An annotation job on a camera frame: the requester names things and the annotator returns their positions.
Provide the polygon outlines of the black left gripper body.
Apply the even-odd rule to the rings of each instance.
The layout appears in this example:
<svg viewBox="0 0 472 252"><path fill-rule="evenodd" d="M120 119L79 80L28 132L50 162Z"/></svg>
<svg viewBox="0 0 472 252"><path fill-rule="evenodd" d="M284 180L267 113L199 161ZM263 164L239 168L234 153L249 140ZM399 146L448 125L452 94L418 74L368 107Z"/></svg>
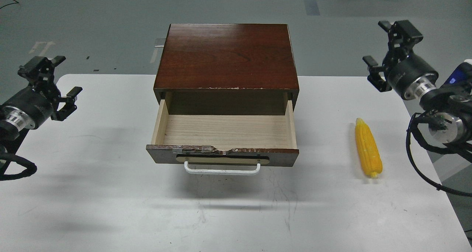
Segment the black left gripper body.
<svg viewBox="0 0 472 252"><path fill-rule="evenodd" d="M27 86L1 105L1 129L37 129L57 112L61 92L56 86Z"/></svg>

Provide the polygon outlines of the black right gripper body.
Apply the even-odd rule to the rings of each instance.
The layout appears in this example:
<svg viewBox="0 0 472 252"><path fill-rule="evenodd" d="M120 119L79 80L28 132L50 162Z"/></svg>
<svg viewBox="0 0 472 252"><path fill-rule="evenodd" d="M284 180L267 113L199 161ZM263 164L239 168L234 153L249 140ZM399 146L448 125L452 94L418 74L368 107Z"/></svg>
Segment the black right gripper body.
<svg viewBox="0 0 472 252"><path fill-rule="evenodd" d="M438 72L419 55L409 55L389 69L387 83L403 100L412 100L414 97L409 88L421 77L434 84L438 79Z"/></svg>

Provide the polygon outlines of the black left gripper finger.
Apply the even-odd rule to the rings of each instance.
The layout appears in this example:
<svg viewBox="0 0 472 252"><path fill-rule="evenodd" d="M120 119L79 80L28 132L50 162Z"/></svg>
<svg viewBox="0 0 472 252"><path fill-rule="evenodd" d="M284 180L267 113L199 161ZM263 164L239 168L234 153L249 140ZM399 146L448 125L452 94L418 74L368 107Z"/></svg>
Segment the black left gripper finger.
<svg viewBox="0 0 472 252"><path fill-rule="evenodd" d="M65 60L65 56L56 56L52 59L35 56L27 64L20 66L17 74L26 79L30 87L52 87L55 67Z"/></svg>
<svg viewBox="0 0 472 252"><path fill-rule="evenodd" d="M64 121L69 115L77 110L75 102L78 94L83 90L82 87L73 87L65 97L55 97L52 99L54 111L52 120Z"/></svg>

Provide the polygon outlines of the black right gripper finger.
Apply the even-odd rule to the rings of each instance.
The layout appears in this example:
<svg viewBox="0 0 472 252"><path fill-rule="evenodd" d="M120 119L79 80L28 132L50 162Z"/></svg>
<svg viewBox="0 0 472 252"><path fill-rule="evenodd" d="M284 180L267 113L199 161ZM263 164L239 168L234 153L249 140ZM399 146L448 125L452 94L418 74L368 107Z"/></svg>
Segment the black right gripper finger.
<svg viewBox="0 0 472 252"><path fill-rule="evenodd" d="M379 21L378 25L388 34L388 51L385 61L403 61L413 53L413 47L424 38L409 20L394 23L384 20Z"/></svg>
<svg viewBox="0 0 472 252"><path fill-rule="evenodd" d="M380 73L386 71L386 67L380 66L372 56L364 56L362 60L367 64L369 75L367 80L379 91L391 91L391 86L384 80Z"/></svg>

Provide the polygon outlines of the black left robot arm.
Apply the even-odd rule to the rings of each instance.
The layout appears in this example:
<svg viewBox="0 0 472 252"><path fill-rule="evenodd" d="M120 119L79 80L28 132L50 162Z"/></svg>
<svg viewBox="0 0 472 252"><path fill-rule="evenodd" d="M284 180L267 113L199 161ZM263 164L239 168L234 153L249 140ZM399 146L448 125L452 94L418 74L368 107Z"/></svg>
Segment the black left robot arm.
<svg viewBox="0 0 472 252"><path fill-rule="evenodd" d="M54 70L65 60L65 56L35 56L19 67L17 73L28 85L1 105L1 181L27 178L37 171L35 163L16 155L30 130L48 118L64 121L76 111L82 88L76 86L63 97L54 82Z"/></svg>

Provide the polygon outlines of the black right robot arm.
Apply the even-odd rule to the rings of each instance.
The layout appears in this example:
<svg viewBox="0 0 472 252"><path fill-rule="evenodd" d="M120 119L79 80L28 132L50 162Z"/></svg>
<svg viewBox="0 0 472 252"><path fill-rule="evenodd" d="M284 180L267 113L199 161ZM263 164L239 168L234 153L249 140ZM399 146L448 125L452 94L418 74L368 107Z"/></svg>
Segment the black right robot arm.
<svg viewBox="0 0 472 252"><path fill-rule="evenodd" d="M388 51L378 64L372 56L367 64L367 80L379 91L394 90L403 100L418 100L422 113L410 119L406 152L411 165L423 180L445 193L471 197L471 193L438 184L420 172L411 153L411 138L427 151L441 155L457 154L471 162L472 66L471 59L460 63L450 77L436 86L439 74L413 47L423 40L420 31L408 20L379 21L388 35Z"/></svg>

